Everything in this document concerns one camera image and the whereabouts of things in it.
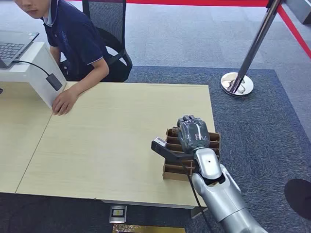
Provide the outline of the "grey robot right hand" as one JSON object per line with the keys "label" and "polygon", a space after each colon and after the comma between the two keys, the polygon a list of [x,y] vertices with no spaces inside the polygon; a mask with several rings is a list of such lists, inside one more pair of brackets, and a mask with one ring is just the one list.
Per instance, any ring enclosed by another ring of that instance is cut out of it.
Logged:
{"label": "grey robot right hand", "polygon": [[199,117],[184,115],[177,122],[178,139],[184,153],[191,153],[199,148],[208,148],[210,136],[207,125]]}

